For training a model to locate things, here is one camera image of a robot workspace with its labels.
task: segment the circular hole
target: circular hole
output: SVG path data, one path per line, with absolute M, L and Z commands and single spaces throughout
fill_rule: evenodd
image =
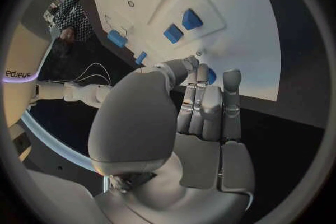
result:
M 214 72 L 214 70 L 209 68 L 209 84 L 210 85 L 214 84 L 216 79 L 217 79 L 216 73 Z
M 129 1 L 128 1 L 128 5 L 129 5 L 130 7 L 134 7 L 134 2 L 131 1 L 131 0 L 129 0 Z

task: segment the white surface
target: white surface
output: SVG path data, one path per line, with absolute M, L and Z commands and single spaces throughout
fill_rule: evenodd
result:
M 269 0 L 95 0 L 102 28 L 126 35 L 135 56 L 147 53 L 151 66 L 168 59 L 187 57 L 205 49 L 201 62 L 217 74 L 238 68 L 242 95 L 275 101 L 281 71 L 278 29 Z M 186 31 L 181 26 L 184 9 L 192 8 L 203 26 Z M 184 36 L 171 44 L 163 31 L 175 23 Z

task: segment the man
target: man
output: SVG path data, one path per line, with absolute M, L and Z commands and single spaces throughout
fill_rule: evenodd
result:
M 58 7 L 53 22 L 60 30 L 52 51 L 60 58 L 68 56 L 75 42 L 86 42 L 93 33 L 79 0 L 64 0 Z

